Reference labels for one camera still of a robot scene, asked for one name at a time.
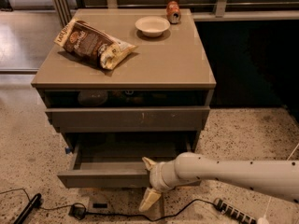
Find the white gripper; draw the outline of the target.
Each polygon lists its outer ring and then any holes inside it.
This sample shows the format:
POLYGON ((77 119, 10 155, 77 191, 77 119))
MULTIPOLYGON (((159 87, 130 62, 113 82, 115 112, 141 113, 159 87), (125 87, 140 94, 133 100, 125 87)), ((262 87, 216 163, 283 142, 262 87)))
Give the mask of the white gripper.
POLYGON ((156 162, 150 158, 143 157, 146 169, 149 171, 149 182, 152 188, 146 188, 143 199, 139 205, 140 212, 148 211, 162 196, 161 192, 167 192, 173 187, 169 186, 163 178, 162 169, 164 162, 156 162))

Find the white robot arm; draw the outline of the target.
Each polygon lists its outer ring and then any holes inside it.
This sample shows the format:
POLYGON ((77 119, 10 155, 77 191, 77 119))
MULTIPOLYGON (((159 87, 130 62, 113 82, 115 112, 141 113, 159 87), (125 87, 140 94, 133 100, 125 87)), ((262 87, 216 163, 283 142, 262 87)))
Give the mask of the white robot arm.
POLYGON ((155 162, 143 157, 149 171, 139 211, 149 210, 162 196, 177 186, 200 180, 217 180, 244 189, 299 202, 298 161, 216 161, 200 154, 185 152, 174 160, 155 162))

